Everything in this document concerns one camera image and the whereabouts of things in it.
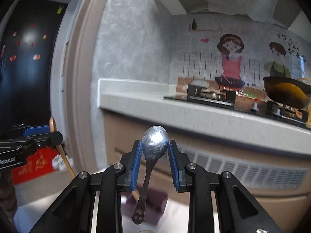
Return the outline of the left gloved hand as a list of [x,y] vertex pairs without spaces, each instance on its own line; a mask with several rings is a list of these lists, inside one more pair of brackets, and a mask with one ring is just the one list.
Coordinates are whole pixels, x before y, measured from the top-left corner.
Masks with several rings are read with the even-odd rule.
[[10,170],[1,171],[0,178],[0,203],[1,208],[5,212],[10,221],[17,212],[17,197],[15,187],[13,185],[13,177]]

